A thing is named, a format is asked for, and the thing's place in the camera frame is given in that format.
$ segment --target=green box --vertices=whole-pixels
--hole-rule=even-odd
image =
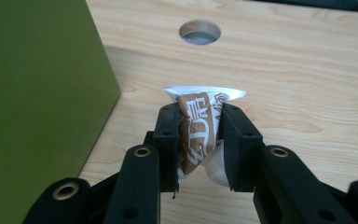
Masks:
[[[0,1],[0,223],[79,174],[118,96],[85,1]]]

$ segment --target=crumpled wrapper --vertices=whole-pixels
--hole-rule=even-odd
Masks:
[[[246,91],[205,86],[167,86],[164,90],[180,106],[178,176],[186,178],[216,148],[223,103],[244,96]]]

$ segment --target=wood grain surface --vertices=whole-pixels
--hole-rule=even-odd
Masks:
[[[323,182],[358,180],[358,13],[243,1],[89,0],[121,96],[80,177],[119,171],[126,150],[154,130],[171,102],[163,87],[248,91],[231,102],[267,145],[291,148]],[[195,19],[216,23],[205,46],[178,34]],[[161,223],[259,223],[251,193],[215,185],[199,167],[161,195]]]

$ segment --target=bolt hole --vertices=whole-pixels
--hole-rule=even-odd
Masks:
[[[79,186],[76,182],[65,183],[54,190],[53,198],[57,201],[66,200],[77,194],[78,190]]]
[[[319,214],[319,217],[321,217],[322,219],[324,219],[326,221],[336,221],[336,217],[334,216],[334,214],[330,211],[325,210],[325,209],[319,210],[318,214]]]
[[[221,34],[220,28],[216,24],[205,20],[186,22],[179,29],[179,36],[185,42],[194,45],[212,44]]]
[[[137,148],[133,153],[137,157],[146,157],[146,156],[150,155],[150,153],[152,153],[152,151],[148,148],[141,147],[141,148]]]
[[[134,219],[137,218],[139,215],[138,209],[136,208],[127,208],[124,211],[124,218],[126,219]]]
[[[277,156],[277,157],[289,156],[289,153],[286,150],[284,150],[283,148],[274,147],[270,150],[270,152],[272,153],[272,155]]]

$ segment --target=plastic package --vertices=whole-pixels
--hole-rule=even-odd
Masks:
[[[202,164],[213,182],[227,186],[224,143],[216,138],[224,102],[246,91],[205,86],[167,86],[164,90],[181,108],[178,175],[186,178]]]

